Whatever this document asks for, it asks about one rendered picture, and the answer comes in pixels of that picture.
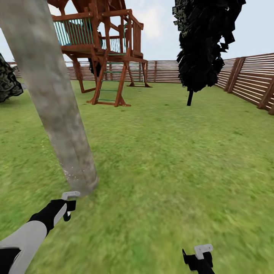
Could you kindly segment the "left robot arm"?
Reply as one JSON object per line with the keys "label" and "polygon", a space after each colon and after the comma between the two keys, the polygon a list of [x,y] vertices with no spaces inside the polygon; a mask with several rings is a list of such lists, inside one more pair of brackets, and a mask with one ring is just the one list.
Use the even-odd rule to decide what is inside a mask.
{"label": "left robot arm", "polygon": [[52,200],[46,208],[34,214],[29,222],[0,241],[0,274],[24,274],[45,237],[67,211],[73,211],[78,191],[65,192],[62,199]]}

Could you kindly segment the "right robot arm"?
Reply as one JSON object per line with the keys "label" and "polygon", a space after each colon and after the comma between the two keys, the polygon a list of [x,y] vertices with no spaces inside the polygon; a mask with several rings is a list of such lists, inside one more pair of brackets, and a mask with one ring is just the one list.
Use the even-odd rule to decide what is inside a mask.
{"label": "right robot arm", "polygon": [[189,264],[191,271],[198,271],[198,274],[214,274],[212,267],[212,257],[209,254],[213,250],[211,244],[194,246],[195,255],[183,255],[186,264]]}

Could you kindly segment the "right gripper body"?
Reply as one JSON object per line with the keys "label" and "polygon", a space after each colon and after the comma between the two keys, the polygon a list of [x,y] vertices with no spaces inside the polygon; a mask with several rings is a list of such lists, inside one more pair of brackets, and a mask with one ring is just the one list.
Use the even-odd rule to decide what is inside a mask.
{"label": "right gripper body", "polygon": [[187,260],[191,271],[198,271],[201,274],[201,269],[204,267],[212,268],[212,257],[208,252],[203,252],[204,259],[198,260],[195,255],[188,255]]}

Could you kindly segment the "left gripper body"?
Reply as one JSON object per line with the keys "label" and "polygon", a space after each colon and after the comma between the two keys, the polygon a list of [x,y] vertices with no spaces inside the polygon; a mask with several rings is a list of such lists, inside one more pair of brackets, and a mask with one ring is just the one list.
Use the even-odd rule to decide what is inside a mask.
{"label": "left gripper body", "polygon": [[73,211],[75,210],[75,207],[76,207],[76,201],[65,201],[65,203],[67,203],[67,210],[66,211]]}

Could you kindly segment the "pesticide atomizer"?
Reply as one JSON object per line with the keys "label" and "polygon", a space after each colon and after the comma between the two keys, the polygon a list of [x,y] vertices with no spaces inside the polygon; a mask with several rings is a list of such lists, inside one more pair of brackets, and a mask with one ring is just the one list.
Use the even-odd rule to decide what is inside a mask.
{"label": "pesticide atomizer", "polygon": [[71,219],[70,211],[65,212],[63,218],[65,222],[69,221]]}

